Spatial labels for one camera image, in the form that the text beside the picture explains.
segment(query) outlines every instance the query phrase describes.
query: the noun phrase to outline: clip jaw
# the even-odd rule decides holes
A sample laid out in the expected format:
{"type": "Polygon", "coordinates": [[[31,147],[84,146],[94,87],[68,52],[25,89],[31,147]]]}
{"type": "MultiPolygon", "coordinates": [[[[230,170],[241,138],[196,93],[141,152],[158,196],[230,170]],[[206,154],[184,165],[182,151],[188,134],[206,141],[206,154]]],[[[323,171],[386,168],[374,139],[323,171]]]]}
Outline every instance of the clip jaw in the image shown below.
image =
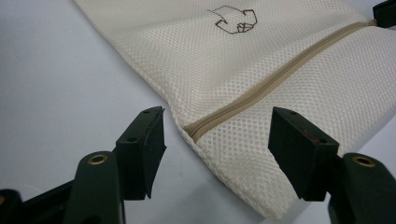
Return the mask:
{"type": "Polygon", "coordinates": [[[116,142],[113,153],[119,165],[124,200],[151,198],[151,189],[166,146],[163,140],[163,108],[140,112],[116,142]]]}
{"type": "Polygon", "coordinates": [[[0,190],[0,223],[125,223],[123,200],[151,197],[163,140],[163,108],[142,111],[113,152],[95,152],[79,162],[74,180],[24,203],[16,190],[0,190]]]}
{"type": "Polygon", "coordinates": [[[299,198],[324,201],[336,224],[394,224],[396,181],[380,162],[339,144],[300,114],[274,107],[268,148],[299,198]]]}

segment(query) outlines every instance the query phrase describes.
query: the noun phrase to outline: white surface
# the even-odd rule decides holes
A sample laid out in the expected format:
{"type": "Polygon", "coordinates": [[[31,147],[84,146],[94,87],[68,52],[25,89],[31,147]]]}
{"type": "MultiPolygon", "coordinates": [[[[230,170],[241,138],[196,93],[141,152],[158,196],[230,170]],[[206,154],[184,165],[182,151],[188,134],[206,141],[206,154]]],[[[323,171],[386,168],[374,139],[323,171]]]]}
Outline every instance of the white surface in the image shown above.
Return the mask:
{"type": "MultiPolygon", "coordinates": [[[[380,1],[351,1],[367,15],[380,1]]],[[[70,0],[0,2],[0,189],[24,200],[112,150],[134,117],[165,102],[70,0]]],[[[225,188],[164,116],[168,146],[153,199],[127,202],[127,223],[272,223],[225,188]]],[[[396,118],[361,152],[396,174],[396,118]]],[[[283,223],[330,223],[326,203],[299,203],[283,223]]]]}

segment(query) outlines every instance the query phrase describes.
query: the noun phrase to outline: zipper tape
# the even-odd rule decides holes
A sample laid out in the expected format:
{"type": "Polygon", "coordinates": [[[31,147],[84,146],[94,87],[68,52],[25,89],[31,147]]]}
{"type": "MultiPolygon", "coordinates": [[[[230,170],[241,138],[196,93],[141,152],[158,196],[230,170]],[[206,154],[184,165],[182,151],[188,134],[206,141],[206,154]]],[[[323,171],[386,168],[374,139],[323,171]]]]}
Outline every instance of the zipper tape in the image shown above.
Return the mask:
{"type": "Polygon", "coordinates": [[[194,143],[196,143],[201,136],[209,132],[222,122],[236,114],[246,110],[247,108],[258,103],[262,98],[273,91],[277,86],[279,86],[286,78],[293,74],[297,69],[315,57],[317,54],[333,45],[342,38],[350,35],[359,29],[367,26],[369,24],[364,22],[352,23],[331,35],[326,36],[319,42],[304,50],[288,63],[284,64],[282,67],[277,69],[268,78],[262,80],[250,90],[245,92],[243,95],[235,99],[230,104],[224,106],[223,108],[209,114],[201,119],[198,119],[192,124],[184,127],[184,131],[192,138],[194,143]]]}

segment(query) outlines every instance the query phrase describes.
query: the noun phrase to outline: drawn symbol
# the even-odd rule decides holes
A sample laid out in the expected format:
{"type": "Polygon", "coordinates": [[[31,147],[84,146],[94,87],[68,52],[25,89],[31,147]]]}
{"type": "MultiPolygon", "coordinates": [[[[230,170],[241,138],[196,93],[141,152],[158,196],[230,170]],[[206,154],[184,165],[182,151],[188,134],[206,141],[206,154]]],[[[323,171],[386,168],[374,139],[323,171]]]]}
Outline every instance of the drawn symbol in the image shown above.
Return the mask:
{"type": "Polygon", "coordinates": [[[216,26],[231,35],[246,33],[257,23],[253,9],[239,10],[235,7],[224,6],[208,11],[221,17],[221,20],[216,22],[216,26]]]}

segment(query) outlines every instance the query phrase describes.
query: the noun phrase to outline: beige zipper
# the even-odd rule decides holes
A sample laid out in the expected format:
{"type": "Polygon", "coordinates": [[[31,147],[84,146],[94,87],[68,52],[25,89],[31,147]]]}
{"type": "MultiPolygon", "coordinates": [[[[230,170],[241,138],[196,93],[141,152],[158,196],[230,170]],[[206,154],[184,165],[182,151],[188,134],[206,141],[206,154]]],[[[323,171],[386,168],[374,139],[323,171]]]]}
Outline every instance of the beige zipper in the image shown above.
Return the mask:
{"type": "Polygon", "coordinates": [[[207,115],[192,124],[184,127],[192,140],[196,143],[198,139],[215,128],[227,119],[230,119],[234,115],[244,111],[245,109],[255,105],[273,89],[275,89],[280,83],[282,83],[286,78],[293,74],[297,69],[299,69],[303,64],[311,60],[321,51],[325,50],[335,42],[344,38],[347,35],[359,30],[362,27],[367,26],[367,23],[357,22],[350,24],[331,35],[320,40],[318,43],[304,50],[288,63],[277,69],[273,74],[271,74],[265,80],[259,82],[253,88],[245,92],[243,95],[238,97],[236,100],[230,104],[224,106],[223,108],[207,115]]]}

